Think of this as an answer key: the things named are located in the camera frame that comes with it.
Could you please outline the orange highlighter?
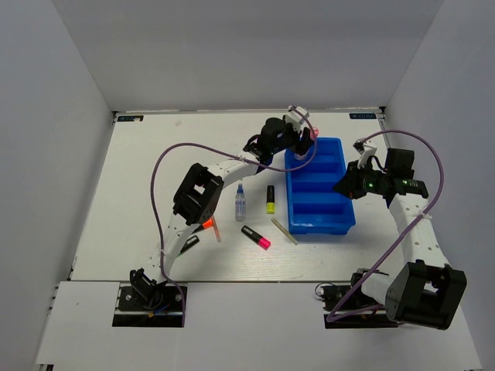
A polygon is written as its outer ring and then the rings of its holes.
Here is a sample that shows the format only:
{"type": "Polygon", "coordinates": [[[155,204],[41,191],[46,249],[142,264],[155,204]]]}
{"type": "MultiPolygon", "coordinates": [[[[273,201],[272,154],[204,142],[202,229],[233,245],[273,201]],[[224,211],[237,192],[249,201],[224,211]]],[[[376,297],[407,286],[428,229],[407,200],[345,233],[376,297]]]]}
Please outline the orange highlighter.
{"type": "Polygon", "coordinates": [[[205,223],[200,224],[193,232],[199,233],[200,231],[207,230],[213,226],[213,219],[208,219],[205,223]]]}

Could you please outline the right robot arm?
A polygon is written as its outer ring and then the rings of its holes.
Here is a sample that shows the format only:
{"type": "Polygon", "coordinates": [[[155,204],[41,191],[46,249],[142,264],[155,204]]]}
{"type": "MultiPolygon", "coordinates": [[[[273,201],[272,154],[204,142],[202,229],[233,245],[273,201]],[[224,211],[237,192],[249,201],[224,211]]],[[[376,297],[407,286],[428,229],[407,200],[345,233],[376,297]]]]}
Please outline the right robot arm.
{"type": "Polygon", "coordinates": [[[463,271],[452,268],[437,241],[427,212],[428,190],[414,178],[415,153],[390,148],[384,164],[376,158],[376,148],[369,142],[358,144],[360,157],[350,162],[334,191],[348,199],[369,193],[382,196],[398,230],[391,250],[401,248],[404,266],[392,277],[370,269],[356,272],[350,289],[329,310],[329,323],[343,319],[340,309],[351,301],[358,310],[384,310],[387,320],[446,330],[452,323],[467,279],[463,271]]]}

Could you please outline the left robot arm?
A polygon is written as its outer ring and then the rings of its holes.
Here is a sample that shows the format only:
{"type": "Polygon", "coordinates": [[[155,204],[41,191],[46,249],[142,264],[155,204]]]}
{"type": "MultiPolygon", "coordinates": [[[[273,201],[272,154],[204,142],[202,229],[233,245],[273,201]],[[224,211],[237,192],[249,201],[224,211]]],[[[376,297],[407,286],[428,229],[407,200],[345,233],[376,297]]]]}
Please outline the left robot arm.
{"type": "Polygon", "coordinates": [[[224,188],[265,169],[283,172],[282,168],[271,166],[275,155],[288,150],[303,156],[310,149],[317,148],[316,138],[314,127],[309,123],[309,115],[297,108],[281,118],[267,119],[261,132],[249,138],[238,155],[189,142],[167,148],[159,156],[150,181],[152,211],[159,231],[161,280],[147,277],[144,268],[130,271],[130,283],[139,302],[145,308],[155,310],[163,301],[162,287],[168,283],[178,285],[169,278],[172,266],[193,231],[213,216],[224,188]],[[209,166],[200,163],[191,165],[173,196],[169,222],[163,226],[155,200],[156,176],[165,156],[173,149],[186,146],[217,153],[227,160],[209,166]]]}

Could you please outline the green highlighter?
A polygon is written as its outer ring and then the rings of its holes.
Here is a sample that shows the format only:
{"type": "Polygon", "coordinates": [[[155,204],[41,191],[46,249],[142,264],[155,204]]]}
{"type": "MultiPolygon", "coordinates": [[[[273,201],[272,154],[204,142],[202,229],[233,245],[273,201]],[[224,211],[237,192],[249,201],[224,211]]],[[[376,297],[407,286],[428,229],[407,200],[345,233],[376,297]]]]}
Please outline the green highlighter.
{"type": "Polygon", "coordinates": [[[196,246],[200,242],[200,238],[196,235],[193,235],[189,237],[186,242],[184,243],[182,249],[179,252],[179,255],[184,254],[188,250],[190,250],[192,247],[196,246]]]}

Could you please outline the clear spray bottle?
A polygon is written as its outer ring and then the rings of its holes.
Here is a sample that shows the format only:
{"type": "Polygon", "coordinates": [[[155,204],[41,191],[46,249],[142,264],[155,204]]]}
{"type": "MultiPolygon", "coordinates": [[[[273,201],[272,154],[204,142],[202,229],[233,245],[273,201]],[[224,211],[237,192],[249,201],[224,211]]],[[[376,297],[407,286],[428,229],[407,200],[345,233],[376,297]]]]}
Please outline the clear spray bottle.
{"type": "Polygon", "coordinates": [[[235,220],[237,222],[243,222],[246,217],[246,198],[244,194],[244,187],[242,183],[237,185],[237,192],[234,200],[235,208],[235,220]]]}

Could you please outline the orange refill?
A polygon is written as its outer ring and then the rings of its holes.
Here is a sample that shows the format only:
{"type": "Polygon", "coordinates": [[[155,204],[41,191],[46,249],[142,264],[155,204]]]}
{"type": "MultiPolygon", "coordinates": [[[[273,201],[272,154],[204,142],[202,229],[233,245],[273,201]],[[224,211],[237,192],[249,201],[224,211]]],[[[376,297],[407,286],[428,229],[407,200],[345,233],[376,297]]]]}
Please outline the orange refill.
{"type": "Polygon", "coordinates": [[[218,243],[221,243],[221,235],[220,235],[220,231],[219,231],[219,228],[218,228],[218,225],[217,225],[217,221],[215,219],[214,216],[211,217],[211,221],[212,221],[212,225],[213,225],[213,231],[215,233],[215,237],[216,237],[216,240],[218,243]]]}

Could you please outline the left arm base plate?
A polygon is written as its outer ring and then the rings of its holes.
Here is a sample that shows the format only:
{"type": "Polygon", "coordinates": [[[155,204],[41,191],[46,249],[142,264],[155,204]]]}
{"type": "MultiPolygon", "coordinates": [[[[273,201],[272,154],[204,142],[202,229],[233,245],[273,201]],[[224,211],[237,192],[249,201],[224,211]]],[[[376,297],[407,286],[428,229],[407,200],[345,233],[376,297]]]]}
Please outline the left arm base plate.
{"type": "Polygon", "coordinates": [[[182,328],[183,307],[187,286],[181,286],[183,295],[173,285],[165,286],[150,304],[145,303],[132,286],[121,286],[116,302],[112,326],[114,328],[182,328]]]}

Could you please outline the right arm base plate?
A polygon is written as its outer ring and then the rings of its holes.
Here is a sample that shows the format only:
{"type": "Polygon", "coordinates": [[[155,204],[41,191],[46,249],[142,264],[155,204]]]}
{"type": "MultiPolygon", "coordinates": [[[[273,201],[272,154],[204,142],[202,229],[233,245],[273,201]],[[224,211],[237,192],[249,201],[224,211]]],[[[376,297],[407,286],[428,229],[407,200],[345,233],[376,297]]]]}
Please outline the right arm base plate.
{"type": "Polygon", "coordinates": [[[314,295],[323,303],[323,321],[326,329],[367,329],[367,328],[398,328],[397,322],[389,320],[383,306],[373,298],[366,296],[357,289],[349,299],[336,311],[335,316],[341,316],[334,322],[326,320],[329,313],[345,296],[345,294],[367,273],[367,269],[358,269],[352,273],[349,283],[333,283],[324,281],[315,286],[314,295]]]}

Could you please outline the pink highlighter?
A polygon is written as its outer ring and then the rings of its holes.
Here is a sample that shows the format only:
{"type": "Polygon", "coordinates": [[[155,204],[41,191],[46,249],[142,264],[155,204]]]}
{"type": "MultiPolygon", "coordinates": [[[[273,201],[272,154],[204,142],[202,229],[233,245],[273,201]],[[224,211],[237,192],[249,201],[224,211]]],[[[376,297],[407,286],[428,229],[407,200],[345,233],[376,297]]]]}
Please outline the pink highlighter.
{"type": "Polygon", "coordinates": [[[242,226],[241,232],[249,240],[256,243],[259,247],[261,247],[264,250],[267,250],[271,246],[271,242],[269,240],[267,240],[265,237],[263,237],[261,234],[257,233],[256,231],[254,231],[249,226],[246,225],[242,226]]]}

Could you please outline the pink patterned tube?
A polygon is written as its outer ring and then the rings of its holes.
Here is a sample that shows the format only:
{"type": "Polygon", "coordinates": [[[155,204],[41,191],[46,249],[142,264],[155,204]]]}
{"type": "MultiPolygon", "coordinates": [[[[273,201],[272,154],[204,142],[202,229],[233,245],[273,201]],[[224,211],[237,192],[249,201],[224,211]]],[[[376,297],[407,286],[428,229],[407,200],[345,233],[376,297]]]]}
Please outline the pink patterned tube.
{"type": "MultiPolygon", "coordinates": [[[[309,138],[312,140],[312,145],[314,145],[316,143],[316,139],[319,135],[319,129],[314,127],[312,130],[309,130],[309,138]]],[[[293,155],[294,159],[297,160],[297,161],[301,161],[301,162],[304,162],[308,155],[309,155],[309,149],[311,147],[308,148],[308,150],[304,153],[304,154],[297,154],[295,153],[293,155]]]]}

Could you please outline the yellow highlighter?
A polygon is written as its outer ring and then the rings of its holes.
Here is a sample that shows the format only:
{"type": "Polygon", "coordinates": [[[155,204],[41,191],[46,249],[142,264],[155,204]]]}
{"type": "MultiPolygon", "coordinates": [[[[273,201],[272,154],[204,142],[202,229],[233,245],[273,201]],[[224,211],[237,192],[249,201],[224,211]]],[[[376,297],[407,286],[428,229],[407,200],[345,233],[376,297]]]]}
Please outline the yellow highlighter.
{"type": "Polygon", "coordinates": [[[266,213],[275,213],[275,187],[273,185],[268,185],[266,190],[266,213]]]}

